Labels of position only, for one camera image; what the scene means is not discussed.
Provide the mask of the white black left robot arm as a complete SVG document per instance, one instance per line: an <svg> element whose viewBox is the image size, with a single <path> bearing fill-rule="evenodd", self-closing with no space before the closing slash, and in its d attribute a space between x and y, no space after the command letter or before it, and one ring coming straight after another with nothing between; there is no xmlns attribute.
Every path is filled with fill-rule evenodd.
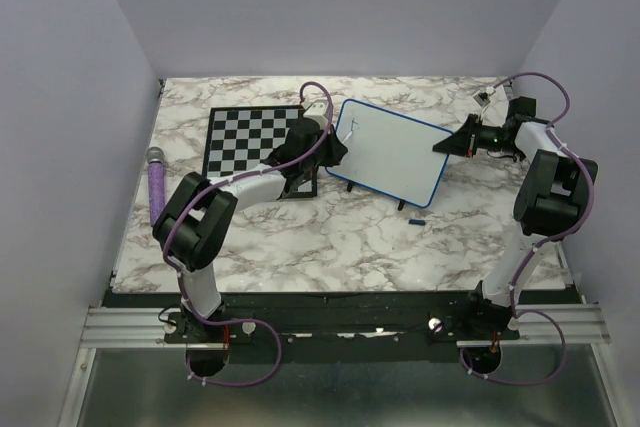
<svg viewBox="0 0 640 427"><path fill-rule="evenodd" d="M213 262L233 216L288 197L318 168L338 166L347 152L332 124L303 118L292 124L284 143L252 169L217 180L197 173L185 176L153 227L181 293L180 313L163 321L165 332L184 335L187 328L197 340L209 342L220 333L227 337L234 324L260 325L259 320L225 319L221 311Z"/></svg>

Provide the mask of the blue framed whiteboard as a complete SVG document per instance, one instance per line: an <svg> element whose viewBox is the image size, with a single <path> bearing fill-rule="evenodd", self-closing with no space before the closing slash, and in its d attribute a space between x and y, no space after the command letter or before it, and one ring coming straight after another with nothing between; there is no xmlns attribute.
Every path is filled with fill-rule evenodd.
<svg viewBox="0 0 640 427"><path fill-rule="evenodd" d="M326 172L418 208L432 203L448 156L432 151L452 131L360 100L343 102L335 134L348 153Z"/></svg>

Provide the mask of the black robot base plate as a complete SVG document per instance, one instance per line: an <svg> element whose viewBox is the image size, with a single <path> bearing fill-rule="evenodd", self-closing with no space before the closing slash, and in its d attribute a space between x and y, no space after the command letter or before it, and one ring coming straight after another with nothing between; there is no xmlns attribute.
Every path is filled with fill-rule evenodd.
<svg viewBox="0 0 640 427"><path fill-rule="evenodd" d="M360 293L228 293L227 337L189 325L186 333L165 334L199 357L232 363L454 362L458 343L489 347L516 340L509 327L473 338L460 328L467 291Z"/></svg>

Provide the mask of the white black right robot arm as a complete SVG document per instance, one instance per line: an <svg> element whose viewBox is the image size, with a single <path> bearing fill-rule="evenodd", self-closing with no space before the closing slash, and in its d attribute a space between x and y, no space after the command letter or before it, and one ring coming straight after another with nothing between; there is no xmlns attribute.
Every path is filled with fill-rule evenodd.
<svg viewBox="0 0 640 427"><path fill-rule="evenodd" d="M437 153L459 157L485 150L529 162L513 207L514 234L497 265L469 293L459 317L462 331L474 339L512 325L514 306L541 258L580 228L593 203L597 164L568 154L553 127L536 116L536 106L529 97L510 100L500 127L470 114L433 146Z"/></svg>

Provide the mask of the white blue whiteboard marker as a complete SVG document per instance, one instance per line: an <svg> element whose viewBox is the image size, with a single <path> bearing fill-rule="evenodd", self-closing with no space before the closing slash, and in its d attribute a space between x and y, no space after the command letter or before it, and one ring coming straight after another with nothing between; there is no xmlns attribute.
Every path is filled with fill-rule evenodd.
<svg viewBox="0 0 640 427"><path fill-rule="evenodd" d="M341 140L341 142L342 142L343 144L347 143L347 142L348 142L348 140L352 137L353 133L354 133L354 131L353 131L353 130L350 130L350 131L349 131L349 132L344 136L344 138Z"/></svg>

